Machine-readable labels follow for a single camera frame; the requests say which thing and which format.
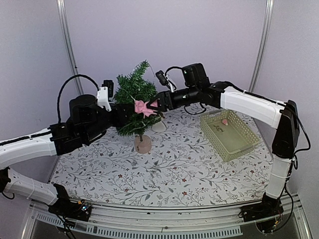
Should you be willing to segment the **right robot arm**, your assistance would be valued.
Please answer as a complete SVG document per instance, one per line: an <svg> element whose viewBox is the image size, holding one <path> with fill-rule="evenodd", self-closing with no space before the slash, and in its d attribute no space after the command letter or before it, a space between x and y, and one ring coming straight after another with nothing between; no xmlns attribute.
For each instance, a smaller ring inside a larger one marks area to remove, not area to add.
<svg viewBox="0 0 319 239"><path fill-rule="evenodd" d="M194 63L178 67L184 77L185 88L177 90L168 72L159 70L155 76L169 88L156 94L147 107L156 112L166 112L199 103L216 109L232 110L267 125L274 131L271 146L273 166L269 184L258 205L258 213L268 217L277 209L277 202L289 179L292 159L298 143L301 123L295 102L271 100L242 90L229 81L210 82L204 66Z"/></svg>

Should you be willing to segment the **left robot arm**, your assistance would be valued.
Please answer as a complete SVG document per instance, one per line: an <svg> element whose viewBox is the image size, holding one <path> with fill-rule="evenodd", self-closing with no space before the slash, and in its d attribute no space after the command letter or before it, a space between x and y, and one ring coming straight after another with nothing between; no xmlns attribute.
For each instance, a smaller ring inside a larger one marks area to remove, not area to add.
<svg viewBox="0 0 319 239"><path fill-rule="evenodd" d="M66 189L44 184L14 171L11 166L34 158L61 156L102 138L111 127L123 127L134 113L133 104L103 105L93 95L69 102L70 117L41 131L0 143L0 190L54 205L63 216L74 212Z"/></svg>

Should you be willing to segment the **pink bow ornament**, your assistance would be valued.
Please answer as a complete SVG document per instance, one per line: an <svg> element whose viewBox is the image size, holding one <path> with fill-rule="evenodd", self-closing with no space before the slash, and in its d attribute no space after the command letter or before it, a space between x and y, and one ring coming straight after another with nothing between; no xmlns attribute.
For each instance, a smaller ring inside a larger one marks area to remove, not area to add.
<svg viewBox="0 0 319 239"><path fill-rule="evenodd" d="M152 109L147 108L147 103L148 102L143 102L142 100L135 100L135 113L143 114L143 118L156 115Z"/></svg>

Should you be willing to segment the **pale round tree base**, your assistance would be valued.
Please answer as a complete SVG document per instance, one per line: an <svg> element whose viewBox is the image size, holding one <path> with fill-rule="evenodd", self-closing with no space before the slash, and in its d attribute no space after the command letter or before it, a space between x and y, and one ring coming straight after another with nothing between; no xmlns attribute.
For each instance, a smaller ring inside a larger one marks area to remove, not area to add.
<svg viewBox="0 0 319 239"><path fill-rule="evenodd" d="M151 138L145 134L135 137L134 146L137 153L146 154L152 149Z"/></svg>

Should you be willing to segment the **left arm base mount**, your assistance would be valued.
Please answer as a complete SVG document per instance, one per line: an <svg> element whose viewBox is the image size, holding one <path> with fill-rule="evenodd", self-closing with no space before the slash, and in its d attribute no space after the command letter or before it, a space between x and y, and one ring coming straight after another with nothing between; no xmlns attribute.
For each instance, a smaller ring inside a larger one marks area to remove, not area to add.
<svg viewBox="0 0 319 239"><path fill-rule="evenodd" d="M61 217L88 222L92 211L91 203L84 199L72 202L62 185L54 183L53 186L57 191L57 201L48 206L49 212Z"/></svg>

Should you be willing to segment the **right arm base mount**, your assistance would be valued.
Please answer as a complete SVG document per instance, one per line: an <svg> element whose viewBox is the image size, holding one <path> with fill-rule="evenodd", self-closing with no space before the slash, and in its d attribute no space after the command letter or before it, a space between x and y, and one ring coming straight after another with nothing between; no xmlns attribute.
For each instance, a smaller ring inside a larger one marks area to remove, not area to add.
<svg viewBox="0 0 319 239"><path fill-rule="evenodd" d="M268 234L272 233L279 223L279 219L275 219L275 216L281 217L283 212L281 200L271 198L264 193L261 202L241 207L238 217L242 218L244 222L263 219L257 223L257 229Z"/></svg>

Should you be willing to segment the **gold berry sprig ornament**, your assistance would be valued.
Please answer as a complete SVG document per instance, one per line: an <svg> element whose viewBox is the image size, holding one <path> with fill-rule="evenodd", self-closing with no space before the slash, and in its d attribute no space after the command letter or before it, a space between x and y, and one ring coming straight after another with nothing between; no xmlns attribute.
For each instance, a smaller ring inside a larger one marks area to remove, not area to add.
<svg viewBox="0 0 319 239"><path fill-rule="evenodd" d="M224 132L224 130L219 125L215 125L214 127L216 128L217 131Z"/></svg>

